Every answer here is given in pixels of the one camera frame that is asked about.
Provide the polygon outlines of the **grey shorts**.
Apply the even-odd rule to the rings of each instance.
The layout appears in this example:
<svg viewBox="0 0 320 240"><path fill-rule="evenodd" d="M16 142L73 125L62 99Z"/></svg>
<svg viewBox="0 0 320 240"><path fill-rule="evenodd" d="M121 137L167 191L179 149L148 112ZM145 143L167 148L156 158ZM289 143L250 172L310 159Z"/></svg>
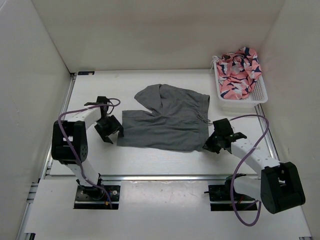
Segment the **grey shorts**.
<svg viewBox="0 0 320 240"><path fill-rule="evenodd" d="M135 100L145 110L122 112L121 147L200 152L209 138L210 96L167 84L147 86Z"/></svg>

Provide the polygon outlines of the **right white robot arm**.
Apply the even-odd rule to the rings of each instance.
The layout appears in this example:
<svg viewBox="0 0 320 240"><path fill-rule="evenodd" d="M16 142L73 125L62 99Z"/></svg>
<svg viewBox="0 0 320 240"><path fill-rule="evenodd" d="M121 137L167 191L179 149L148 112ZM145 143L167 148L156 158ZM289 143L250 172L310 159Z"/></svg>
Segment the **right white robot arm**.
<svg viewBox="0 0 320 240"><path fill-rule="evenodd" d="M244 173L236 173L225 181L224 193L230 200L241 195L260 201L271 213L302 206L306 202L297 167L292 162L280 162L263 150L255 147L241 132L223 135L215 131L205 142L203 148L218 154L226 150L244 160L257 178Z"/></svg>

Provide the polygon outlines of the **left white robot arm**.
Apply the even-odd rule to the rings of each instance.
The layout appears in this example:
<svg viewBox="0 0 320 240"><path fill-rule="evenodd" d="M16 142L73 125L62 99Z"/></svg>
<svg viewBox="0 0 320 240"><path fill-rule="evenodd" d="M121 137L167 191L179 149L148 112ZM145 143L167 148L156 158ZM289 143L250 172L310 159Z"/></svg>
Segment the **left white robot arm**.
<svg viewBox="0 0 320 240"><path fill-rule="evenodd" d="M117 98L99 96L95 102L87 102L84 108L62 113L53 124L51 156L67 166L77 177L77 183L93 200L111 197L105 189L101 175L88 160L87 130L94 129L103 142L112 144L110 135L124 135L124 128L112 115L121 104Z"/></svg>

